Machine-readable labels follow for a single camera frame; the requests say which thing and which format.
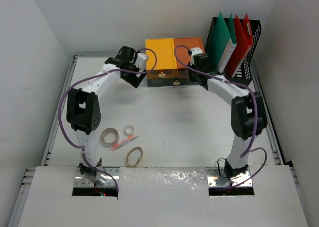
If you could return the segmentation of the green clip file folder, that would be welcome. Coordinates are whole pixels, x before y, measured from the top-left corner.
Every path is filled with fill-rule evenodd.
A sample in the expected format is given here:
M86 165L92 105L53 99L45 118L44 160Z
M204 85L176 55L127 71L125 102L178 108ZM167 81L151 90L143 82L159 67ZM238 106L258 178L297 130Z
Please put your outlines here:
M232 14L225 20L222 12L214 17L205 45L205 52L212 59L214 68L222 73L237 46Z

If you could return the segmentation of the red clip file folder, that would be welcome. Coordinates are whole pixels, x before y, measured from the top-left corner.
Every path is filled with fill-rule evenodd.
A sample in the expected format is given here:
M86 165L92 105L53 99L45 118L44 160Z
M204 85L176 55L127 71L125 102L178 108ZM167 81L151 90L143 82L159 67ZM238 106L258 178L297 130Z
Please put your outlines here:
M233 78L253 45L253 33L249 15L240 21L238 15L234 19L237 45L226 65L225 75Z

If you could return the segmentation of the small clear tape roll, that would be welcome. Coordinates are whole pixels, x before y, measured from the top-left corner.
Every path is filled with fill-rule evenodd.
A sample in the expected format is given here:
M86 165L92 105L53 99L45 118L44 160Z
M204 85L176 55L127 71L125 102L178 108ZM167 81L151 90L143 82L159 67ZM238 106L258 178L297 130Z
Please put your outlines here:
M124 129L124 135L125 136L131 136L135 134L135 128L132 125L128 125Z

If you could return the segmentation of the orange pen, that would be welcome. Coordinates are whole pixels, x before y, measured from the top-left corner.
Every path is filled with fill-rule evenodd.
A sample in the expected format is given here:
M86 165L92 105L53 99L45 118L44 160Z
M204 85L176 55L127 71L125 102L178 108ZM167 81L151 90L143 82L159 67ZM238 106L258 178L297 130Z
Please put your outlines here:
M114 150L130 143L131 141L135 140L138 137L139 137L139 135L136 135L136 134L127 137L125 140L120 141L118 144L115 144L113 147L111 147L111 151L114 151Z

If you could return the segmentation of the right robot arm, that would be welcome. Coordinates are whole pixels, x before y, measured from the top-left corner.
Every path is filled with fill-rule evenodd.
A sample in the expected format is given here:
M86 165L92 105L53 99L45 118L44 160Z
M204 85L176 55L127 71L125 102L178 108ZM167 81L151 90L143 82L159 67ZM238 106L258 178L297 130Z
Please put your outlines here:
M215 93L231 107L231 128L234 140L231 151L225 159L224 174L231 179L248 169L248 152L257 135L267 127L263 97L248 86L227 80L213 71L207 53L195 48L188 51L189 79L198 82L206 90Z

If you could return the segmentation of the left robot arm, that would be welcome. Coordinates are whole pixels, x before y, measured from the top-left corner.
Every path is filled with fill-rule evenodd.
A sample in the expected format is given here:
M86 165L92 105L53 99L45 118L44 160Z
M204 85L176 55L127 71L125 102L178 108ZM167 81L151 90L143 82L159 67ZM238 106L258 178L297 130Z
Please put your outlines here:
M123 46L115 57L109 57L92 79L72 88L67 94L66 120L75 131L81 149L81 174L97 179L102 160L98 154L98 134L101 123L99 98L117 80L122 79L137 88L145 77L146 53Z

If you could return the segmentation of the dark bottom drawer box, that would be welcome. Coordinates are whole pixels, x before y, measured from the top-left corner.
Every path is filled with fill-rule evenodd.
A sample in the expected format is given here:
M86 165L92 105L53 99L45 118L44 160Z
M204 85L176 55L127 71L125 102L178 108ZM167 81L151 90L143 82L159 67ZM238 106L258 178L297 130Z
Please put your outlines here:
M188 78L147 78L148 87L168 87L191 85Z

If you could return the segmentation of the yellow drawer box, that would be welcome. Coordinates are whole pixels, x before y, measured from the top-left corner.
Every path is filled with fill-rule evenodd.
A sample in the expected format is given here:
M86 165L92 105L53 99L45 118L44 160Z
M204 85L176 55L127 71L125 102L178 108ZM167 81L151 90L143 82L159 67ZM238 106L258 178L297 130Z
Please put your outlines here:
M157 65L147 74L148 79L177 77L178 68L173 38L146 39L145 47L153 50L157 55Z

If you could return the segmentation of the black mesh file organizer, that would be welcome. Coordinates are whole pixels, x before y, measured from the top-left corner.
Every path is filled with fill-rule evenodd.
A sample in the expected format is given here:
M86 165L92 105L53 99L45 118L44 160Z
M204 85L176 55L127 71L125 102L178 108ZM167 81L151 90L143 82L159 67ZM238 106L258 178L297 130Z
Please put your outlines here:
M206 40L206 45L205 45L205 53L210 53L210 49L211 49L211 37L212 37L212 33L213 33L213 29L215 26L215 23L217 21L217 17L213 17L212 21L211 21L211 25L210 25L210 29L209 29L209 33L208 33L208 37ZM238 68L237 72L235 73L233 78L227 78L228 80L232 81L232 82L237 82L237 83L241 83L244 85L249 85L252 81L252 76L251 76L251 70L250 70L250 64L252 61L252 57L253 54L255 52L257 43L259 41L261 32L262 32L262 26L261 26L261 22L259 20L250 20L250 24L251 24L251 29L252 29L252 34L253 34L253 45L251 46L248 54L246 55L243 63L241 64L241 66Z

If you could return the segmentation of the large clear tape roll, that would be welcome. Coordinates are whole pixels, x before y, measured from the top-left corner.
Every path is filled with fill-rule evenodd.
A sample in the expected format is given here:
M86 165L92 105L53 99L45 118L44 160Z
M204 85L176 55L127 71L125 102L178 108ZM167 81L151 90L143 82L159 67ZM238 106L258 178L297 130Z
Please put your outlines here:
M119 133L115 128L107 128L101 134L101 140L106 147L113 147L119 143Z

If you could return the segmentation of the beige masking tape roll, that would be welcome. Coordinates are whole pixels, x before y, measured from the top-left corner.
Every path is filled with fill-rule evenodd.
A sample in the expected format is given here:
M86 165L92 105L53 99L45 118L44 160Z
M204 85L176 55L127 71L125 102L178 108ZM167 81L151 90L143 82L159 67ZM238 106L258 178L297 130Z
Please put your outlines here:
M137 146L132 148L125 157L126 167L138 167L144 158L144 150Z

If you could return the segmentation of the white front cover board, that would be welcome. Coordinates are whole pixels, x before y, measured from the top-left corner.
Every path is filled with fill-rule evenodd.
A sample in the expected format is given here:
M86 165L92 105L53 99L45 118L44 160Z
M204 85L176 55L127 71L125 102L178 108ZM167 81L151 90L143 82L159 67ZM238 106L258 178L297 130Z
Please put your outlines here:
M21 227L305 227L289 167L266 166L250 196L210 196L204 168L121 168L118 197L73 196L75 167L37 167Z

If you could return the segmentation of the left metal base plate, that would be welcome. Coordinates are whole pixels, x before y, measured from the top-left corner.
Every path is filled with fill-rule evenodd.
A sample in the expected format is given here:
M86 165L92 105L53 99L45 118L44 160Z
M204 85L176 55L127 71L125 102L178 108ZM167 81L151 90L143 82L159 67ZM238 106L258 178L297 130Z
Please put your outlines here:
M93 174L81 173L80 169L77 168L73 187L74 188L111 188L115 187L115 182L111 176L98 172L96 176Z

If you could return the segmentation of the metal base plate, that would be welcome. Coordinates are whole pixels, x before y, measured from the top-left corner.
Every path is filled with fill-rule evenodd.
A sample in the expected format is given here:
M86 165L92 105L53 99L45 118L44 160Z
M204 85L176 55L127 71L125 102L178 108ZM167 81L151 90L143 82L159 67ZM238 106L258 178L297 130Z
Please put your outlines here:
M80 169L77 168L73 187L74 188L111 188L115 187L115 182L111 176L98 172L96 176L93 174L81 173Z
M241 185L239 185L240 188L253 187L250 169L248 169L244 173L240 173L235 177L231 177L230 180L225 177L223 167L206 168L206 173L208 186L210 188L224 188L228 186L235 186L239 183L242 183Z

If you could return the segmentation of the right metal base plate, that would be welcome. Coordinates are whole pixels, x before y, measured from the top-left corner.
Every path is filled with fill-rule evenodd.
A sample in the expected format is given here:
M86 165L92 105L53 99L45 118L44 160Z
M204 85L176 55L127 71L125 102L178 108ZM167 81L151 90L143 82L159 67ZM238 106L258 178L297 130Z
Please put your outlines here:
M241 185L239 185L240 188L253 187L250 169L248 169L244 173L240 173L235 177L231 177L230 180L225 177L223 167L206 168L206 173L208 186L210 188L224 188L228 186L235 186L239 183L242 183Z

